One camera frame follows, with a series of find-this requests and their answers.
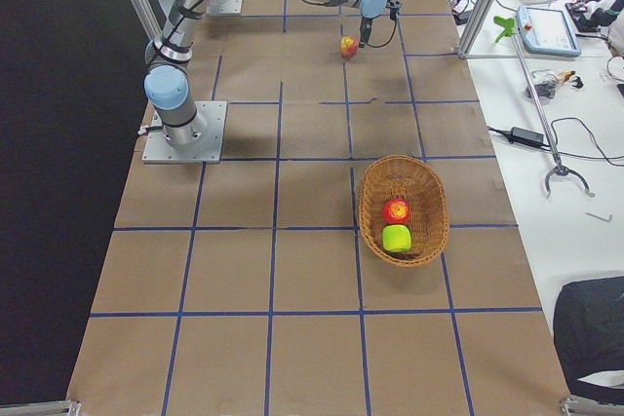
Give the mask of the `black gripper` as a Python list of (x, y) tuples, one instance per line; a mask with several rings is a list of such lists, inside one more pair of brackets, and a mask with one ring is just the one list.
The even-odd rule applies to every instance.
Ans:
[(364, 48), (369, 44), (369, 39), (371, 37), (373, 19), (367, 17), (361, 17), (360, 22), (360, 40), (359, 47)]

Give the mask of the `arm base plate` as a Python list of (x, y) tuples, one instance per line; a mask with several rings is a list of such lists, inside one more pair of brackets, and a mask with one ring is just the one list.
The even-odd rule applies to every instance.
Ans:
[(142, 161), (145, 164), (218, 164), (221, 158), (227, 101), (196, 101), (195, 118), (186, 126), (166, 126), (155, 110), (147, 132)]
[(231, 17), (242, 13), (243, 0), (208, 0), (206, 15), (209, 17)]

